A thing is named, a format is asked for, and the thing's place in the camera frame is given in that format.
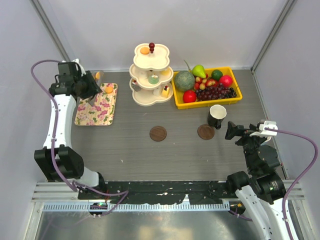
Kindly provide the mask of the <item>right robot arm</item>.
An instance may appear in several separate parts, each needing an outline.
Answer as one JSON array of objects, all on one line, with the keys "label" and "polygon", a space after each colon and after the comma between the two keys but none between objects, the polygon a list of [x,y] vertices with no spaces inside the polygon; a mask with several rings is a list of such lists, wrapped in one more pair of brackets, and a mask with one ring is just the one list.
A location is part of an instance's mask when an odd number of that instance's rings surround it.
[{"label": "right robot arm", "polygon": [[238,197],[251,217],[262,240],[296,240],[288,207],[285,183],[277,173],[280,166],[277,150],[266,143],[275,137],[278,127],[274,121],[261,121],[249,128],[227,123],[226,140],[243,148],[247,171],[227,177],[226,191]]}]

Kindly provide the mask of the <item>yellow round dessert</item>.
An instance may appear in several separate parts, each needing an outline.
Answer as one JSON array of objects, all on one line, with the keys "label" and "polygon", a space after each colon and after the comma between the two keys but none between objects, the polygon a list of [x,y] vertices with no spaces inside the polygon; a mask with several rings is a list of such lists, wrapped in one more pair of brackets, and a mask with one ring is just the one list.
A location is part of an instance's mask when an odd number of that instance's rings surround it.
[{"label": "yellow round dessert", "polygon": [[163,76],[167,76],[171,73],[171,71],[169,69],[163,70],[160,72]]}]

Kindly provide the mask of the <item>green round dessert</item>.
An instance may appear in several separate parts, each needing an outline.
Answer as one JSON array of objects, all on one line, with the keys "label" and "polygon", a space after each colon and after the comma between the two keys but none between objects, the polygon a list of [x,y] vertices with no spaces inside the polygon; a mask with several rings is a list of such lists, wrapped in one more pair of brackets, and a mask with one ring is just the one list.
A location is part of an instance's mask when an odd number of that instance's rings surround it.
[{"label": "green round dessert", "polygon": [[159,77],[155,74],[152,74],[148,77],[148,82],[151,85],[156,85],[159,82]]}]

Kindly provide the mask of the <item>metal tongs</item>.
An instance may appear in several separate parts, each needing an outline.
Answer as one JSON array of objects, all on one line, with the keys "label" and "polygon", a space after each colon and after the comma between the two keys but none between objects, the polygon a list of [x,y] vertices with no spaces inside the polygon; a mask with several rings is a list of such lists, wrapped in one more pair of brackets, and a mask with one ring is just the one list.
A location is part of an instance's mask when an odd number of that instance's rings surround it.
[{"label": "metal tongs", "polygon": [[104,72],[98,71],[96,73],[92,73],[88,77],[88,79],[90,80],[88,103],[92,107],[95,105],[97,95],[102,92],[101,83],[102,83],[103,76],[104,76]]}]

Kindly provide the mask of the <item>yellow cake slice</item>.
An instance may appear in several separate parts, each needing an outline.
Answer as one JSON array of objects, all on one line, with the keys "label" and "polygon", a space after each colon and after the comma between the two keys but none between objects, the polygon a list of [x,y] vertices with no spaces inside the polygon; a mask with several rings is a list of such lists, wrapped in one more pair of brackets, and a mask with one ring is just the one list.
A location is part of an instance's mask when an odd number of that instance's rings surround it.
[{"label": "yellow cake slice", "polygon": [[170,94],[170,87],[165,85],[164,88],[162,89],[161,96],[163,98],[168,98],[169,94]]}]

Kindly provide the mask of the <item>chocolate swirl roll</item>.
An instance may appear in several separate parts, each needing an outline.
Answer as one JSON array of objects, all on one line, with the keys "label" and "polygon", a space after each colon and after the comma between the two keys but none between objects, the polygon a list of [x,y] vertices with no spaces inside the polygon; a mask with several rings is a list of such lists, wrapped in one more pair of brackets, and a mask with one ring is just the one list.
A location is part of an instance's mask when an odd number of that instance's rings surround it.
[{"label": "chocolate swirl roll", "polygon": [[141,87],[137,84],[132,84],[132,88],[134,89],[135,92],[139,92],[141,90]]}]

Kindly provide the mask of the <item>white cake slice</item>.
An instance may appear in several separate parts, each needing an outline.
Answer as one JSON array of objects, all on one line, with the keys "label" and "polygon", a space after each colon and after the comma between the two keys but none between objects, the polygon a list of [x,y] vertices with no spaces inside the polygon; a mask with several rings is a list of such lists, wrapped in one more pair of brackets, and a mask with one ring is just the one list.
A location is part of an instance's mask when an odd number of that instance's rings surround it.
[{"label": "white cake slice", "polygon": [[156,97],[159,97],[162,93],[162,90],[160,88],[156,88],[153,90],[153,95]]}]

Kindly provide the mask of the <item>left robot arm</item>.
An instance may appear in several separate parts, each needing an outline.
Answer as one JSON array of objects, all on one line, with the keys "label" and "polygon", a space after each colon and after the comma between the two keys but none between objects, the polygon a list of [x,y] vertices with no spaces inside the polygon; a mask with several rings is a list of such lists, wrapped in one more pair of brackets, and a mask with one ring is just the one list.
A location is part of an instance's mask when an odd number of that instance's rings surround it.
[{"label": "left robot arm", "polygon": [[58,73],[50,88],[40,87],[50,98],[49,128],[43,147],[35,150],[34,160],[50,182],[63,182],[74,192],[102,199],[107,193],[103,176],[85,167],[73,149],[71,130],[77,100],[93,100],[101,89],[79,59],[56,61]]}]

